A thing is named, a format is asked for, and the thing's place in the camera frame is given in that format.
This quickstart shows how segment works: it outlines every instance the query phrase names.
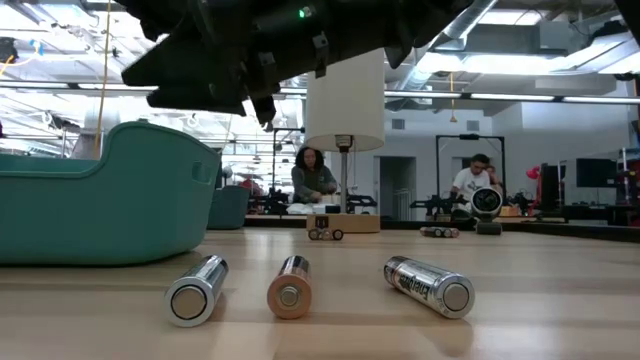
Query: woman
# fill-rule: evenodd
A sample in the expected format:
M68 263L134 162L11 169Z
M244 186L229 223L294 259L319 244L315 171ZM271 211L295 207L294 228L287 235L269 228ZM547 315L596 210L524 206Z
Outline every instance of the woman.
M296 155L296 165L291 169L293 202L316 203L322 195L333 194L338 189L331 170L324 166L324 158L318 150L303 147Z
M496 175L496 167L489 164L485 167L484 170L489 174L489 180L491 181L491 187L493 188L493 190L499 192L500 195L503 195L502 183L500 182L500 180L498 179L498 176Z

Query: dark curly hair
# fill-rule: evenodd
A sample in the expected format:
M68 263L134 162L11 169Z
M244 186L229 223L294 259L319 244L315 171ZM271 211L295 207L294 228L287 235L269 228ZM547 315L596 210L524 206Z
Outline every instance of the dark curly hair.
M296 155L296 166L300 169L307 168L307 165L304 163L304 152L307 150L313 150L316 152L316 164L313 168L315 170L322 169L324 167L324 156L322 156L322 153L319 150L312 149L308 146L304 146L300 149L300 151L298 151L298 154Z

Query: doorway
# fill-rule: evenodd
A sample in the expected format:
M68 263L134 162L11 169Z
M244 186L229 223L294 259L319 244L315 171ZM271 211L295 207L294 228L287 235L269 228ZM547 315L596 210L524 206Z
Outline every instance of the doorway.
M416 197L416 158L380 156L378 207L380 216L397 221L413 221L409 205Z

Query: aa battery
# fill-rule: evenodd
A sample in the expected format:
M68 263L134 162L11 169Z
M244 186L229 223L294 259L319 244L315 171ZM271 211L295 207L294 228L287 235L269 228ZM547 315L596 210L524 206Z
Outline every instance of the aa battery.
M169 320L181 327L194 327L207 321L218 302L228 272L227 262L212 255L184 273L164 296Z
M311 278L307 259L294 255L284 261L278 276L269 286L267 303L271 311L282 319L296 319L309 311Z
M384 266L387 282L450 319L467 315L475 301L471 282L458 273L404 256L394 256Z
M420 228L420 234L422 234L422 236L435 238L457 238L460 236L460 231L456 228L423 227Z

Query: wooden table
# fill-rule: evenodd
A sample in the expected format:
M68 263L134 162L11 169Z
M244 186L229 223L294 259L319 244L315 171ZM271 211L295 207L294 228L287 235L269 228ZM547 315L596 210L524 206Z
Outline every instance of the wooden table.
M640 359L640 246L505 233L417 231L311 242L304 230L209 233L191 253L118 269L0 268L0 357L12 359ZM211 321L164 318L166 287L201 254L227 259ZM266 291L282 261L311 262L312 312L274 319ZM446 320L383 280L392 255L467 274L476 304Z

